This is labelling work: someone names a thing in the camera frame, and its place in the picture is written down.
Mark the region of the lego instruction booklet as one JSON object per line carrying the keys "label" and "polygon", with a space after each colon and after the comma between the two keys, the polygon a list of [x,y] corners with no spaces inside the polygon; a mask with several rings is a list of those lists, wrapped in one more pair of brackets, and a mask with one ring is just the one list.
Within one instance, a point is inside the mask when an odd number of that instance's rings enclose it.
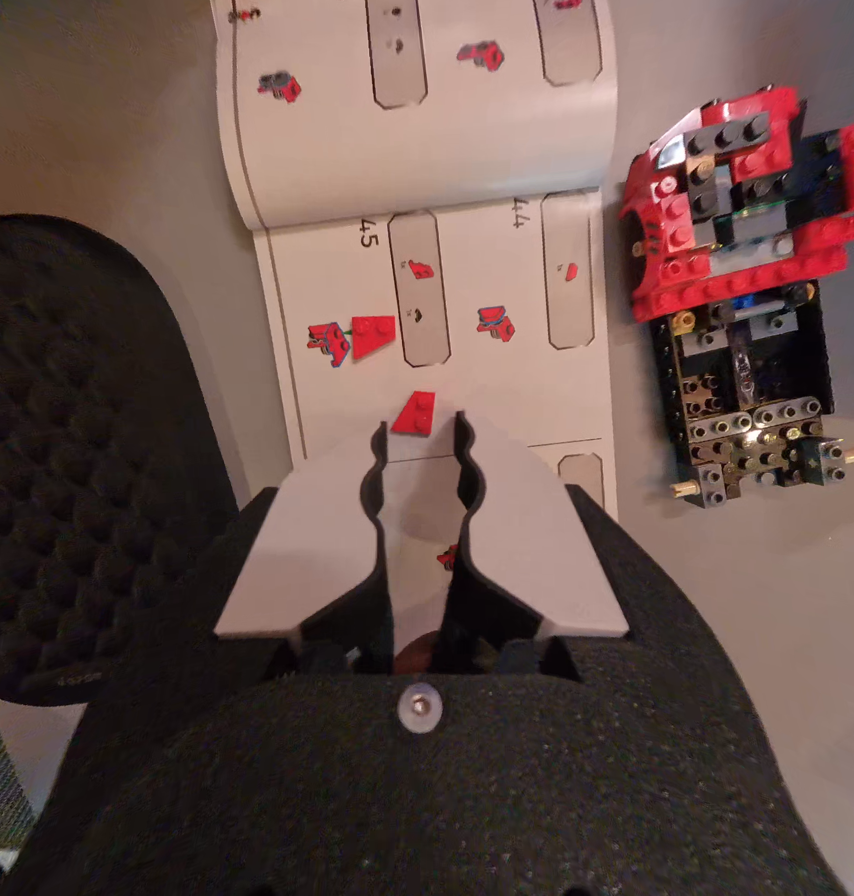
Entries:
{"label": "lego instruction booklet", "polygon": [[[609,2],[212,2],[225,168],[252,233],[294,468],[388,435],[398,647],[440,626],[455,413],[617,514],[601,187]],[[353,360],[354,316],[395,315]]]}

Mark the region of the partly built lego car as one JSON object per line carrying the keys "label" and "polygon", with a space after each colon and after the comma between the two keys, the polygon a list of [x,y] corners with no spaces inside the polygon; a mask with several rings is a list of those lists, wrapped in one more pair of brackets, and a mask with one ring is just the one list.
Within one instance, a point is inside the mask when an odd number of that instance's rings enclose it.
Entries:
{"label": "partly built lego car", "polygon": [[620,220],[648,325],[673,495],[831,487],[854,447],[835,411],[821,281],[854,241],[854,125],[805,135],[806,100],[769,84],[693,109],[630,165]]}

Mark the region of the red lego wedge plate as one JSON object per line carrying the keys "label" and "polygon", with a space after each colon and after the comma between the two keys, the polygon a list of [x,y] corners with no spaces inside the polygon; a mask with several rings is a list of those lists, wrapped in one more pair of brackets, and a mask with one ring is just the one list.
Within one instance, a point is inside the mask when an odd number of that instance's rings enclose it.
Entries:
{"label": "red lego wedge plate", "polygon": [[394,434],[426,438],[432,434],[436,394],[415,391],[390,427]]}
{"label": "red lego wedge plate", "polygon": [[353,360],[360,361],[394,342],[396,321],[395,315],[354,316],[351,331]]}

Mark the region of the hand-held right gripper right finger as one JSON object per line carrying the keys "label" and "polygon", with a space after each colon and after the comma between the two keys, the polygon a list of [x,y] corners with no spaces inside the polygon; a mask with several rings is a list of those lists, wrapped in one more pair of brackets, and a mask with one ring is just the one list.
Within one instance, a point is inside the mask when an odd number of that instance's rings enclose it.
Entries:
{"label": "hand-held right gripper right finger", "polygon": [[629,626],[567,487],[487,419],[455,415],[465,507],[447,622],[486,641],[620,638]]}

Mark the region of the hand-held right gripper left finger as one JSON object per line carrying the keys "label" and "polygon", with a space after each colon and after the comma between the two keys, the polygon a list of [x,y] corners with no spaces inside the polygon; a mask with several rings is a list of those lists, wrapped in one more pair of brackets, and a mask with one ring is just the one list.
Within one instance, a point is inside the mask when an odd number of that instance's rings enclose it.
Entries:
{"label": "hand-held right gripper left finger", "polygon": [[221,639],[372,641],[390,615],[388,427],[347,436],[280,485],[215,625]]}

